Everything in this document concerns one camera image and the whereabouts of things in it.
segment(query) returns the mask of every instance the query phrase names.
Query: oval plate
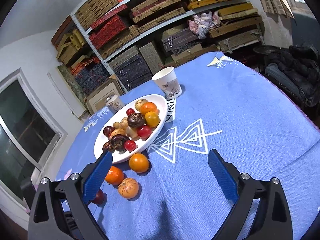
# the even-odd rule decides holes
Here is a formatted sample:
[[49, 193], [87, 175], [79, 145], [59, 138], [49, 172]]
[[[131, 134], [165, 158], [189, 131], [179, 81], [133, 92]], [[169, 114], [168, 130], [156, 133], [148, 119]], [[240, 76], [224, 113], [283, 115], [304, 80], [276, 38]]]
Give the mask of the oval plate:
[[158, 126], [156, 128], [152, 129], [153, 130], [152, 134], [146, 140], [139, 139], [139, 140], [135, 141], [137, 144], [137, 148], [134, 151], [132, 151], [132, 152], [123, 151], [120, 153], [118, 151], [115, 151], [112, 154], [113, 163], [121, 163], [121, 162], [128, 160], [133, 154], [138, 153], [138, 152], [142, 152], [143, 150], [147, 149], [151, 145], [151, 143], [157, 138], [158, 134], [160, 133], [160, 131], [164, 125], [164, 122], [165, 122], [165, 119], [167, 116], [167, 111], [168, 111], [167, 100], [161, 95], [147, 95], [147, 96], [144, 96], [141, 98], [137, 98], [136, 100], [127, 104], [124, 108], [120, 109], [102, 127], [101, 131], [99, 132], [99, 134], [97, 136], [97, 139], [96, 139], [96, 142], [94, 143], [94, 148], [93, 148], [94, 156], [96, 157], [96, 159], [98, 159], [100, 157], [100, 155], [102, 154], [103, 145], [109, 140], [106, 136], [104, 136], [103, 129], [106, 126], [112, 126], [113, 123], [115, 123], [115, 122], [121, 122], [121, 120], [127, 116], [126, 112], [129, 108], [132, 108], [135, 111], [137, 111], [134, 107], [134, 103], [139, 99], [146, 99], [149, 102], [156, 104], [156, 106], [159, 110], [160, 123], [158, 124]]

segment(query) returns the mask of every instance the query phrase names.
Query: picture frame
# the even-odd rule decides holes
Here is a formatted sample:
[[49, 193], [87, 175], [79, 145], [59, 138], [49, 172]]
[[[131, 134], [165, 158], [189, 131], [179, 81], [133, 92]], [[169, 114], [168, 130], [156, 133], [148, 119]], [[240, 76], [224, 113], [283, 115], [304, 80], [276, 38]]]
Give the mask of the picture frame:
[[124, 94], [114, 75], [108, 78], [106, 82], [86, 97], [85, 102], [90, 114], [93, 115], [101, 108], [105, 107], [105, 100], [111, 94], [118, 96]]

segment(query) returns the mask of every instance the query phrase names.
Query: tablecloth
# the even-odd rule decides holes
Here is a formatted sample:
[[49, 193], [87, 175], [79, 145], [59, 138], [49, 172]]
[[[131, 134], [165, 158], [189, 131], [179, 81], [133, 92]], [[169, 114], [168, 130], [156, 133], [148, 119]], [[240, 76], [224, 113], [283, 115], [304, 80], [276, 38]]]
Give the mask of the tablecloth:
[[[90, 204], [109, 239], [211, 239], [232, 203], [226, 200], [207, 161], [215, 148], [226, 162], [254, 179], [280, 179], [290, 208], [294, 239], [300, 239], [320, 206], [320, 132], [277, 87], [254, 70], [224, 56], [206, 53], [175, 69], [183, 93], [169, 101], [168, 122], [147, 149], [151, 170], [144, 176], [128, 162], [117, 164], [135, 178], [140, 192], [121, 197], [104, 182], [108, 199]], [[129, 103], [162, 91], [152, 82], [121, 99]], [[57, 179], [96, 161], [97, 134], [112, 116], [107, 107], [92, 116], [72, 144]], [[238, 239], [252, 223], [252, 204]]]

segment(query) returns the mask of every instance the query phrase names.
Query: silver screw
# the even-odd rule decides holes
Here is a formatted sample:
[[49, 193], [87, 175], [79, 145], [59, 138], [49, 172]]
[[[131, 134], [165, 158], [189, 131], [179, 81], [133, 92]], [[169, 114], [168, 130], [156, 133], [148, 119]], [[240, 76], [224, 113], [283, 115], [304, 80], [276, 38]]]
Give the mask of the silver screw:
[[41, 183], [42, 184], [46, 184], [48, 182], [48, 178], [43, 178], [43, 179], [41, 179]]
[[242, 173], [241, 178], [247, 180], [250, 179], [250, 175], [248, 173]]
[[72, 180], [75, 180], [75, 179], [78, 179], [78, 178], [79, 178], [79, 174], [78, 173], [72, 173], [70, 175], [70, 179], [72, 179]]
[[278, 178], [272, 178], [272, 182], [274, 183], [274, 184], [279, 184], [279, 179]]

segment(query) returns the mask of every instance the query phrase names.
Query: white cup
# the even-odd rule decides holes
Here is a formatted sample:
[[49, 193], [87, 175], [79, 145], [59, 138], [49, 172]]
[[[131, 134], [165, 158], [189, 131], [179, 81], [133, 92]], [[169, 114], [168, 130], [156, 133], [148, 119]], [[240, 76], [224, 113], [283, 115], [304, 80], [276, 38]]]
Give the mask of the white cup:
[[152, 80], [165, 93], [167, 99], [174, 99], [182, 94], [174, 67], [166, 67], [160, 70], [152, 77]]

